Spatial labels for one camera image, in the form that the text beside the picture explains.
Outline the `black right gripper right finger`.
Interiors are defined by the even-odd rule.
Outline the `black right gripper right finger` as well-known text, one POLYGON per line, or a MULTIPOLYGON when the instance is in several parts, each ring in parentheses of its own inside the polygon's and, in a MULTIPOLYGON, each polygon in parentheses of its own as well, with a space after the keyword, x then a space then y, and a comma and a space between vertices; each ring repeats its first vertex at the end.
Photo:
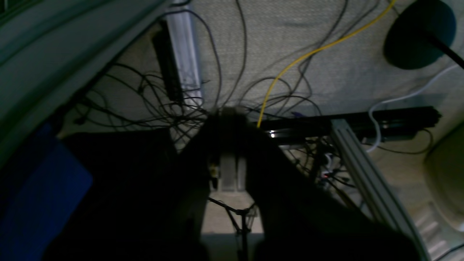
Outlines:
POLYGON ((262 216, 265 240, 257 259, 419 261, 408 237, 322 191, 245 116, 235 116, 233 134, 245 160, 241 184, 262 216))

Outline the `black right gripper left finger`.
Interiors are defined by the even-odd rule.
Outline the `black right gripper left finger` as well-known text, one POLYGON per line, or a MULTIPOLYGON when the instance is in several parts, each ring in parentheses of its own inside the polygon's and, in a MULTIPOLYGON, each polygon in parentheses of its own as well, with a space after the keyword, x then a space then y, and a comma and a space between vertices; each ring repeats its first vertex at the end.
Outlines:
POLYGON ((66 138, 92 185, 43 259, 209 261, 200 235, 229 127, 231 115, 210 115, 181 152, 166 129, 66 138))

